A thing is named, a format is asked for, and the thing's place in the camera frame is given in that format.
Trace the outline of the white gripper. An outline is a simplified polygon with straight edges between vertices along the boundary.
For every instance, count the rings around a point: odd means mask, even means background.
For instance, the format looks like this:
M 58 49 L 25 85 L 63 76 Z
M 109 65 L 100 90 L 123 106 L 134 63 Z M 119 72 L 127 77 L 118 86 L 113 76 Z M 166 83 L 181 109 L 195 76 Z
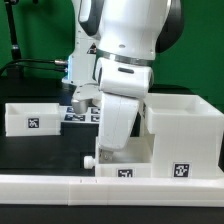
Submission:
M 111 162 L 111 151 L 123 150 L 130 137 L 139 101 L 134 98 L 102 94 L 98 143 L 103 162 Z

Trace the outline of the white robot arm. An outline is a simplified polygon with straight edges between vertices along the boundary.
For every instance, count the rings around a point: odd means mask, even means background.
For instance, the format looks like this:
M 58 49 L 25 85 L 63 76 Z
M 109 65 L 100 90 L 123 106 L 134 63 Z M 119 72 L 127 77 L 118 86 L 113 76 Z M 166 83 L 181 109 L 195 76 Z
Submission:
M 62 83 L 78 113 L 100 107 L 97 150 L 103 162 L 123 151 L 140 102 L 154 81 L 153 61 L 183 32 L 181 0 L 71 0 L 75 49 Z

